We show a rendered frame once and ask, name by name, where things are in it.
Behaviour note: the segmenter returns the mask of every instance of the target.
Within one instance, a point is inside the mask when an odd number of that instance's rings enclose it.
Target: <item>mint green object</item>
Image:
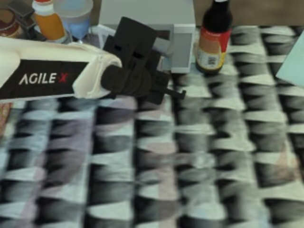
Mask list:
[[[304,32],[287,55],[276,77],[304,88]]]

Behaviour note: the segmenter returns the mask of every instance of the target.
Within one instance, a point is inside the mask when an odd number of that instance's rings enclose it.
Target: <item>tablecloth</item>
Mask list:
[[[303,227],[304,90],[274,77],[302,30],[234,27],[221,72],[193,61],[159,107],[14,103],[0,228]]]

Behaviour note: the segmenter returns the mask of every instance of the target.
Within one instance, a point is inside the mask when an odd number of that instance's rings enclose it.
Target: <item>bottle neck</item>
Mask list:
[[[229,0],[213,0],[211,10],[218,12],[228,12],[229,2]]]

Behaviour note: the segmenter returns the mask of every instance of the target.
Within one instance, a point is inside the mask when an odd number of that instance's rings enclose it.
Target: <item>wooden background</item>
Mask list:
[[[9,1],[0,0],[0,7]],[[98,22],[101,1],[94,0],[93,24]],[[211,0],[194,0],[194,4],[196,22],[200,25]],[[231,0],[231,10],[235,25],[304,25],[304,0]]]

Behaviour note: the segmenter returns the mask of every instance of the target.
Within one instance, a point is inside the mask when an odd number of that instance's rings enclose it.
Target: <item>dark sauce bottle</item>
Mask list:
[[[217,74],[223,67],[233,20],[229,2],[213,0],[203,17],[196,67],[204,74]]]

